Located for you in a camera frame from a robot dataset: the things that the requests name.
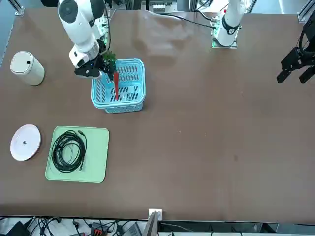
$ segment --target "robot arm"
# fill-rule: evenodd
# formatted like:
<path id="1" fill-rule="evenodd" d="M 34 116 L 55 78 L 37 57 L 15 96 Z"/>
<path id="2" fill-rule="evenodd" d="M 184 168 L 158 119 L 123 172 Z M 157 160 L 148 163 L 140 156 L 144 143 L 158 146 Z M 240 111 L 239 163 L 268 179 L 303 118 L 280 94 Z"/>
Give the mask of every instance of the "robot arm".
<path id="1" fill-rule="evenodd" d="M 244 0 L 229 0 L 227 11 L 223 15 L 218 32 L 215 35 L 218 43 L 225 47 L 233 44 L 244 13 Z"/>
<path id="2" fill-rule="evenodd" d="M 304 35 L 306 35 L 309 45 L 302 46 Z M 303 26 L 299 38 L 299 45 L 289 52 L 281 61 L 282 72 L 277 76 L 278 83 L 282 83 L 296 69 L 309 66 L 300 76 L 300 82 L 305 83 L 315 74 L 315 11 Z"/>
<path id="3" fill-rule="evenodd" d="M 105 62 L 106 46 L 95 26 L 95 19 L 103 16 L 104 0 L 60 0 L 58 15 L 70 40 L 74 43 L 69 53 L 75 74 L 99 78 L 103 71 L 112 79 L 115 62 Z"/>

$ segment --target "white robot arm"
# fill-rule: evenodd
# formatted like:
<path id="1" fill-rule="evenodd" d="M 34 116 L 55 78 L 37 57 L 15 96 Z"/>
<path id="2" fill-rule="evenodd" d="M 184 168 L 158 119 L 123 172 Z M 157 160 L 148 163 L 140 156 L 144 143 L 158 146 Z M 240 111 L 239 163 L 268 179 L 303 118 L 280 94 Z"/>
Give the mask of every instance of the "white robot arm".
<path id="1" fill-rule="evenodd" d="M 244 13 L 244 0 L 229 0 L 227 11 L 223 15 L 215 35 L 215 39 L 221 45 L 227 47 L 233 44 Z"/>
<path id="2" fill-rule="evenodd" d="M 103 15 L 104 0 L 60 0 L 58 15 L 74 47 L 69 57 L 80 68 L 95 59 L 99 53 L 99 44 L 92 25 L 95 19 Z"/>

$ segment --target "green tray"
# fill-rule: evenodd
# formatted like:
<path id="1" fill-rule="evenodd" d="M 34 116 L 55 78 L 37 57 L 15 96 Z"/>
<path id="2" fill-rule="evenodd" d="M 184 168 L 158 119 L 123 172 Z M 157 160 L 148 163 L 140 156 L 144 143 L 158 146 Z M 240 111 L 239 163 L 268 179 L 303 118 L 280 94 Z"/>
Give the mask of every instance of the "green tray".
<path id="1" fill-rule="evenodd" d="M 51 152 L 54 141 L 62 133 L 67 130 L 74 130 L 77 132 L 81 130 L 88 140 L 87 152 L 85 154 L 84 164 L 82 171 L 79 168 L 71 173 L 59 172 L 52 160 Z M 106 128 L 92 128 L 92 127 L 77 127 L 77 126 L 57 126 L 53 133 L 53 138 L 50 145 L 49 156 L 46 166 L 46 178 L 48 180 L 61 180 L 61 181 L 76 181 L 76 182 L 89 182 L 101 183 L 105 179 L 107 152 L 109 142 L 109 131 Z M 66 148 L 63 151 L 64 159 L 71 158 L 71 152 L 75 156 L 77 147 L 73 146 L 73 150 Z"/>

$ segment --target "white cable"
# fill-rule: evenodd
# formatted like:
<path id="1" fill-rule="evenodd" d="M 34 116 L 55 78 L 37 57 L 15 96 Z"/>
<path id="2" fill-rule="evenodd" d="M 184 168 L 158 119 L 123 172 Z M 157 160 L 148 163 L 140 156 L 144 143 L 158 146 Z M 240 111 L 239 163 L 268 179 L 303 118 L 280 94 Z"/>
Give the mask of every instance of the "white cable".
<path id="1" fill-rule="evenodd" d="M 185 227 L 183 227 L 183 226 L 180 226 L 180 225 L 173 225 L 173 224 L 168 224 L 168 223 L 160 223 L 160 224 L 161 224 L 161 225 L 174 226 L 174 227 L 182 228 L 182 229 L 184 229 L 184 230 L 186 230 L 186 231 L 189 231 L 189 232 L 193 232 L 193 230 L 187 229 L 187 228 L 185 228 Z"/>

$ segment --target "white cylindrical container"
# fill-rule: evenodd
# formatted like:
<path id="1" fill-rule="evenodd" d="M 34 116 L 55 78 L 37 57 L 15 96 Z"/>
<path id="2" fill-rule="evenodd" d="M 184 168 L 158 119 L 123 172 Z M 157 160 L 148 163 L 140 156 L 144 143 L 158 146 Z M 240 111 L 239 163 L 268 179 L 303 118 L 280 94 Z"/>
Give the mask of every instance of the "white cylindrical container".
<path id="1" fill-rule="evenodd" d="M 29 52 L 17 52 L 11 61 L 11 71 L 29 85 L 39 85 L 45 75 L 44 67 Z"/>

